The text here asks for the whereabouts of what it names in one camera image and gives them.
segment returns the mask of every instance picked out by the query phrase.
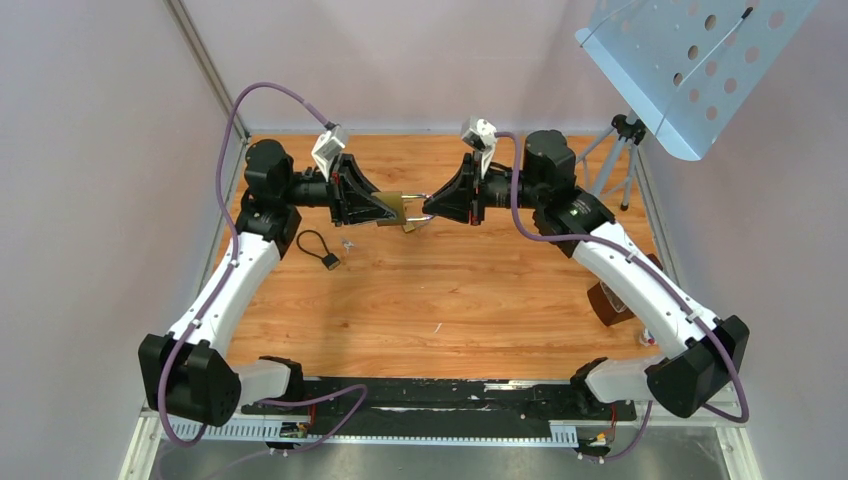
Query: wooden tabletop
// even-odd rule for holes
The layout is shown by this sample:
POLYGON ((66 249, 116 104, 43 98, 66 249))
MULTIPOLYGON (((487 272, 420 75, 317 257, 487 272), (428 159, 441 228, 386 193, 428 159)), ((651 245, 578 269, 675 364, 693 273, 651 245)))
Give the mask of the wooden tabletop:
MULTIPOLYGON (((295 169, 311 165, 314 135, 274 138, 295 169)), ((569 139, 576 152, 590 141, 569 139)), ((498 145, 495 161, 511 164, 512 145, 498 145)), ((606 142, 590 157, 593 172, 610 147, 606 142)), ((467 147, 456 136, 358 135, 345 151, 382 191, 432 193, 456 173, 467 147)), ((610 186, 626 168, 625 159, 618 162, 610 186)), ((244 188, 242 179, 237 198, 244 188)), ((607 204, 636 244, 653 252, 635 182, 627 212, 619 212, 620 200, 613 194, 607 204)), ((292 246, 240 322, 231 364, 274 355, 300 362, 307 375, 567 379, 600 356, 657 352, 638 343, 638 320, 601 324, 586 298, 594 276, 556 247, 522 237, 507 210, 487 209, 477 227, 437 219, 409 234, 400 227, 336 228, 326 208, 299 210, 301 229, 321 232, 342 264, 327 271, 292 246), (349 254, 342 239, 355 244, 349 254)), ((420 203, 409 213, 420 213, 420 203)), ((532 230, 530 212, 522 218, 532 230)), ((320 249, 314 236, 302 242, 320 249)))

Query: wall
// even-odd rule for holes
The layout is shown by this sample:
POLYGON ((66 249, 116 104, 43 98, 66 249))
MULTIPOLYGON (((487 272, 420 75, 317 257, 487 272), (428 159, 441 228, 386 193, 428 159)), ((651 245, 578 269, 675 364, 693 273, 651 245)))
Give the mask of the wall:
POLYGON ((848 468, 846 22, 822 0, 703 161, 648 146, 678 270, 751 327, 742 378, 769 480, 848 468))
MULTIPOLYGON (((349 128, 456 132, 601 130, 626 105, 583 52, 588 0, 184 0, 235 97, 282 83, 349 128)), ((242 115, 254 130, 316 129, 276 92, 242 115)))
POLYGON ((0 3, 4 479, 117 476, 138 345, 217 228, 224 122, 163 2, 0 3))

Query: black worn surface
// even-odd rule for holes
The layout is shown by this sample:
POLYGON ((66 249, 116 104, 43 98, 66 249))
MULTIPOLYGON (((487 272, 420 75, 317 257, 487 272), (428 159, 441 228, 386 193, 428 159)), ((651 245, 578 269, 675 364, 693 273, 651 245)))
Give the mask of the black worn surface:
MULTIPOLYGON (((327 377, 306 381, 305 391, 306 398, 317 398, 350 385, 368 387, 365 402, 340 432, 346 435, 540 438, 550 436, 549 420, 611 419, 609 406, 601 406, 590 415, 581 414, 577 394, 569 385, 487 390, 486 384, 493 383, 508 381, 327 377)), ((327 433, 353 407, 359 394, 355 391, 319 404, 310 433, 327 433)), ((632 405, 622 402, 616 410, 621 421, 636 418, 632 405)), ((306 408, 286 410, 259 405, 243 407, 242 411, 307 413, 306 408)))

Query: hole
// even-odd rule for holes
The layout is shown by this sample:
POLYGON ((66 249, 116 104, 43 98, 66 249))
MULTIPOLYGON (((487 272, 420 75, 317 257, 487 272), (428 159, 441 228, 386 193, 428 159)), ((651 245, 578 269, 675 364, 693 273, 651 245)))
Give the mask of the hole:
POLYGON ((746 62, 754 63, 758 58, 760 58, 760 49, 758 47, 751 47, 745 51, 746 62))
POLYGON ((771 14, 769 17, 769 28, 772 30, 777 30, 778 28, 783 26, 783 22, 786 21, 786 14, 783 13, 783 10, 778 10, 771 14))
POLYGON ((737 86, 738 85, 736 84, 735 78, 732 78, 732 77, 728 78, 727 81, 724 82, 724 92, 725 93, 733 93, 733 92, 736 91, 737 86))

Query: tripod head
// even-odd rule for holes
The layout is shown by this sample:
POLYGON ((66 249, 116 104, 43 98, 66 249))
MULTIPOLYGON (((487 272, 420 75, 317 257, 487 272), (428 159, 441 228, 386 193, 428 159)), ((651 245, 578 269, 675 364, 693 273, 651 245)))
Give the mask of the tripod head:
MULTIPOLYGON (((518 207, 531 208, 543 235, 589 233, 615 216, 595 196, 577 186, 576 156, 557 130, 539 130, 524 141, 522 168, 492 163, 482 171, 482 154, 466 153, 457 173, 424 202, 423 212, 455 222, 480 225, 486 207, 510 208, 510 182, 518 175, 518 207)), ((568 256, 576 242, 556 245, 568 256)))

